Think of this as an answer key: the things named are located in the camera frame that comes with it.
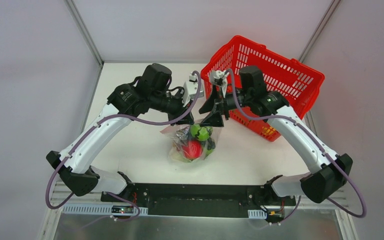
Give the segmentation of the green mangosteen fruit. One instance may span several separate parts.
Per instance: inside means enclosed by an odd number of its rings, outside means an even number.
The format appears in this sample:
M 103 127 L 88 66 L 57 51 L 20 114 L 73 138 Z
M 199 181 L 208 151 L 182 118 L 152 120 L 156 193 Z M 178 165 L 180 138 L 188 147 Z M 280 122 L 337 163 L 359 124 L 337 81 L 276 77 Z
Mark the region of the green mangosteen fruit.
M 203 142 L 211 137 L 213 128 L 211 126 L 200 126 L 199 124 L 194 124 L 190 126 L 189 133 L 194 139 Z

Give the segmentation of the dark grape bunch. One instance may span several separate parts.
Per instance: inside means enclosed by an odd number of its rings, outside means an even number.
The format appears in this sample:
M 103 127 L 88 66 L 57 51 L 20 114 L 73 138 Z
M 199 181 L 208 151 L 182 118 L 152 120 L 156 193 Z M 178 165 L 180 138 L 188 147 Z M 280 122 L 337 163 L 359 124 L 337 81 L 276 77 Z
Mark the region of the dark grape bunch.
M 207 152 L 212 152 L 216 148 L 216 142 L 212 137 L 209 137 L 203 146 L 203 149 Z

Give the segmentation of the clear zip top bag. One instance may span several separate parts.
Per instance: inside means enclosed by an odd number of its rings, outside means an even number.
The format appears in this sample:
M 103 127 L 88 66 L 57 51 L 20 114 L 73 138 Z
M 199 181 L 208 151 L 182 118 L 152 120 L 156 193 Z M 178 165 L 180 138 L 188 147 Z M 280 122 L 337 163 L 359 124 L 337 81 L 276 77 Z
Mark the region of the clear zip top bag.
M 191 164 L 206 160 L 217 148 L 221 127 L 183 124 L 167 126 L 160 131 L 171 140 L 168 158 Z

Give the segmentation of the light green round fruit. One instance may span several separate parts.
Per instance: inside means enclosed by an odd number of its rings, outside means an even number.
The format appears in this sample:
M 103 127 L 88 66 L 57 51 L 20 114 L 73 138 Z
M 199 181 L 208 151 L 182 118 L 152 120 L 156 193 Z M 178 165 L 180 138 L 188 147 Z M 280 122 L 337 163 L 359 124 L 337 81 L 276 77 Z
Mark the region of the light green round fruit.
M 209 156 L 215 149 L 214 148 L 210 148 L 210 147 L 205 147 L 204 150 L 203 150 L 203 153 L 205 155 L 205 157 Z

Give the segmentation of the red apple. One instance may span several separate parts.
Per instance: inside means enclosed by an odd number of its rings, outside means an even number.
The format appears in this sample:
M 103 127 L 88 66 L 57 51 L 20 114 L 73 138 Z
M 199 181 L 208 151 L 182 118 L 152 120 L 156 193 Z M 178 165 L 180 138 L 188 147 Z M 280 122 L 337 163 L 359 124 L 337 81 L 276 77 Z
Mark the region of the red apple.
M 189 140 L 181 149 L 183 156 L 191 161 L 199 158 L 203 153 L 201 142 L 195 139 Z

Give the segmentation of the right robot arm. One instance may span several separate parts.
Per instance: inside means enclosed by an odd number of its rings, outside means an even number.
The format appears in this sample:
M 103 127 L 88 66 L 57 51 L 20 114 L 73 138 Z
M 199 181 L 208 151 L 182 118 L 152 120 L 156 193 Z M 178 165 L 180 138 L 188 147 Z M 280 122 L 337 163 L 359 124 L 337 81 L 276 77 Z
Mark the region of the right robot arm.
M 199 109 L 207 116 L 202 127 L 224 127 L 230 111 L 248 107 L 254 116 L 249 120 L 262 119 L 275 128 L 293 147 L 308 168 L 308 173 L 294 176 L 276 176 L 266 183 L 264 200 L 276 205 L 286 196 L 305 195 L 314 203 L 322 203 L 347 183 L 353 160 L 347 154 L 338 155 L 327 147 L 303 124 L 288 100 L 278 91 L 268 90 L 263 72 L 255 65 L 239 70 L 241 87 L 233 82 L 228 92 L 228 77 L 235 79 L 230 69 L 212 70 L 209 82 L 212 90 Z

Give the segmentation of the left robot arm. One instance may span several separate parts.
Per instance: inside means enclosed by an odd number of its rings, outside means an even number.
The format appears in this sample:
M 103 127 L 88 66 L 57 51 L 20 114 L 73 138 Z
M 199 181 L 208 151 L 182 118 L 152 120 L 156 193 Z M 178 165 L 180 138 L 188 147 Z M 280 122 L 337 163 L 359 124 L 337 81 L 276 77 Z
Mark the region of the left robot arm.
M 148 65 L 142 75 L 114 89 L 98 116 L 71 145 L 47 154 L 46 160 L 72 195 L 110 192 L 123 203 L 132 198 L 133 189 L 125 176 L 98 169 L 92 162 L 133 121 L 151 126 L 193 124 L 191 111 L 198 96 L 190 99 L 183 86 L 176 87 L 178 92 L 172 95 L 171 83 L 169 68 L 159 63 Z

